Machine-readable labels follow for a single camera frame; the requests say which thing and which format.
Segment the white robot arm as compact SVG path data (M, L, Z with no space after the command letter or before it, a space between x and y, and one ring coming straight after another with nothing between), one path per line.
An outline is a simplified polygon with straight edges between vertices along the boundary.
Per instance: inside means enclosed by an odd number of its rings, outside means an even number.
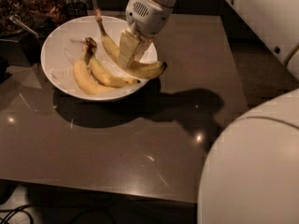
M298 0L225 0L298 73ZM213 141L201 173L197 224L299 224L297 91L234 120Z

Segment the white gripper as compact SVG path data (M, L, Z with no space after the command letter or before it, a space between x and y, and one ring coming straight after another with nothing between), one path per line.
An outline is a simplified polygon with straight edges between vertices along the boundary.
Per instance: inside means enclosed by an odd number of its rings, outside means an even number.
M140 61L150 47L153 39L165 27L172 9L163 7L152 0L129 0L126 8L126 20L129 30L121 32L118 61L124 67L133 60Z

